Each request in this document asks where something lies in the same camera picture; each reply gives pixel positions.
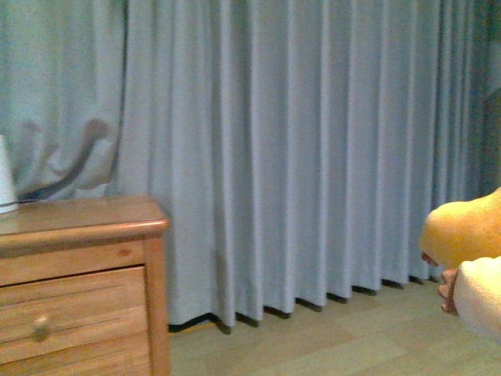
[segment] white object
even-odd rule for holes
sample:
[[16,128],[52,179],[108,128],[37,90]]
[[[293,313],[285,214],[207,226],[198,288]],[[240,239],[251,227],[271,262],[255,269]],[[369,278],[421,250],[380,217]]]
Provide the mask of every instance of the white object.
[[501,344],[501,257],[463,262],[453,298],[463,322]]
[[0,135],[0,214],[16,210],[17,206],[7,148],[3,136]]

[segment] white sleeve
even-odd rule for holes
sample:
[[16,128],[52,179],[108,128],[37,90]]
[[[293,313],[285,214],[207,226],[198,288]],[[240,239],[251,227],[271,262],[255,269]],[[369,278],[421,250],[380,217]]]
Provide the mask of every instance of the white sleeve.
[[501,344],[501,257],[463,262],[453,299],[463,322]]

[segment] floor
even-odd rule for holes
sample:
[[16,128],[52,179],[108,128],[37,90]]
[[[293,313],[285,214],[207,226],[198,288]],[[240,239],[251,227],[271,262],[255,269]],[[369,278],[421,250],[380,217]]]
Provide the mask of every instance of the floor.
[[438,284],[383,287],[301,305],[288,320],[265,314],[258,328],[231,335],[205,327],[171,337],[174,376],[463,376],[501,374],[501,346],[440,310]]

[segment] drawer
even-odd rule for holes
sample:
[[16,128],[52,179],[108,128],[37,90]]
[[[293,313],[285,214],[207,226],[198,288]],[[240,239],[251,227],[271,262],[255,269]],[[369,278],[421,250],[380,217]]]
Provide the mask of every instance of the drawer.
[[0,289],[0,364],[146,330],[142,266]]
[[2,376],[147,376],[148,334],[53,352],[0,366]]
[[0,286],[136,266],[144,262],[144,243],[136,238],[0,250]]

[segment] wood grain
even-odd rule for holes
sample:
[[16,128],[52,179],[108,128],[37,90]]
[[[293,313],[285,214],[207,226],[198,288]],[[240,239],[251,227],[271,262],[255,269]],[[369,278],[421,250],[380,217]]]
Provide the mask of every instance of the wood grain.
[[[0,363],[146,331],[144,267],[0,289]],[[34,321],[46,317],[46,338]]]
[[132,334],[0,366],[0,374],[19,376],[147,376],[148,334]]
[[119,196],[23,204],[0,215],[0,258],[15,248],[36,248],[78,239],[161,233],[168,220],[149,196]]
[[143,243],[141,239],[108,240],[104,244],[52,246],[37,248],[33,255],[31,249],[21,248],[17,257],[0,258],[0,286],[143,264]]
[[146,297],[150,323],[151,367],[155,375],[169,374],[168,314],[162,238],[146,238]]

